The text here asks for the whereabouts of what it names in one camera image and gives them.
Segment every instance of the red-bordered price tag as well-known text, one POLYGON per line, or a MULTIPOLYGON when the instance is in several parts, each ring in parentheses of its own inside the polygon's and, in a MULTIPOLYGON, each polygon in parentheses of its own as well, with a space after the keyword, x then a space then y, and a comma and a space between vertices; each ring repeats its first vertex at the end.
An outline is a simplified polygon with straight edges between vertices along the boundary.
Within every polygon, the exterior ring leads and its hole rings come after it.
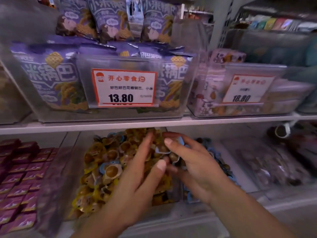
POLYGON ((99 107, 148 107, 154 103, 156 72, 92 69, 99 107))
POLYGON ((235 74, 222 103, 259 103, 275 76, 235 74))

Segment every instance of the price 18.80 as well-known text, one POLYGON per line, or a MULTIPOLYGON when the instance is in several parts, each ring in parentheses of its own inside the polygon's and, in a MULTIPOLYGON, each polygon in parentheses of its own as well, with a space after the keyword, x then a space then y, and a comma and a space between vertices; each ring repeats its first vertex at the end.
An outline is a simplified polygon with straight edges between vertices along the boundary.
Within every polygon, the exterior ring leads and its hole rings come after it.
POLYGON ((249 99, 251 98, 251 95, 236 95, 236 96, 233 96, 233 100, 232 102, 248 102, 249 99))
POLYGON ((118 94, 110 94, 110 102, 111 103, 132 103, 133 102, 133 95, 129 94, 122 94, 121 97, 118 94))

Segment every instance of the store shelf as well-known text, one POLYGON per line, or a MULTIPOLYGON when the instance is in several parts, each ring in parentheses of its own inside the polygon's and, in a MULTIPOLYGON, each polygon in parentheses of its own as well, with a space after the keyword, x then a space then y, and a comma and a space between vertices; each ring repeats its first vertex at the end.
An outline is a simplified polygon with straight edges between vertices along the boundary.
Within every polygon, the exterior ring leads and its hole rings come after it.
POLYGON ((196 10, 184 10, 184 12, 193 13, 193 14, 204 14, 204 15, 213 15, 213 12, 204 12, 204 11, 196 11, 196 10))
POLYGON ((316 120, 317 115, 299 115, 291 113, 289 115, 276 116, 242 116, 242 117, 221 117, 213 119, 197 119, 195 117, 166 118, 166 119, 144 119, 144 120, 111 120, 111 121, 88 121, 88 122, 65 122, 65 123, 41 123, 34 121, 34 117, 28 116, 21 123, 13 125, 0 125, 0 135, 69 132, 87 130, 107 130, 119 128, 149 128, 149 127, 173 127, 192 126, 208 124, 228 124, 228 123, 254 123, 272 121, 292 121, 292 120, 316 120))

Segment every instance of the right hand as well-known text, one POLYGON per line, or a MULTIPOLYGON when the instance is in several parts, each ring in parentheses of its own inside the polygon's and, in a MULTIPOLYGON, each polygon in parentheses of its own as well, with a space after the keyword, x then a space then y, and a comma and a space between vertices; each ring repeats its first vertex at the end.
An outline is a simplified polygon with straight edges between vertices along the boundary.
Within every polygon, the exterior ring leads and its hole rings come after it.
POLYGON ((216 195, 232 183, 215 159, 200 143, 186 135, 174 132, 163 133, 164 143, 170 151, 179 155, 186 163, 187 171, 169 164, 167 171, 177 176, 192 194, 202 202, 211 205, 216 195), (181 136, 187 148, 170 138, 181 136))

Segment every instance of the hand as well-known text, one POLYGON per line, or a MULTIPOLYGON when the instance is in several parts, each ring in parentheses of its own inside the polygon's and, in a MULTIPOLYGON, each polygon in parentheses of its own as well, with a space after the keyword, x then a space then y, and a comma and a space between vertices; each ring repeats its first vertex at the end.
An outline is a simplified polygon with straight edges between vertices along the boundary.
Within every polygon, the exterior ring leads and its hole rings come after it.
POLYGON ((74 237, 118 237, 126 228, 136 223, 151 206, 155 189, 160 183, 167 165, 165 160, 159 160, 147 178, 143 179, 145 160, 152 139, 153 134, 148 133, 123 172, 110 200, 87 221, 79 231, 80 235, 74 237), (94 227, 97 227, 96 233, 92 234, 91 230, 94 227))
POLYGON ((218 163, 200 143, 186 135, 174 132, 163 133, 165 145, 179 155, 186 163, 187 171, 168 164, 167 171, 177 176, 189 188, 193 195, 202 202, 211 205, 217 192, 230 183, 218 163), (170 138, 181 136, 187 148, 170 138))

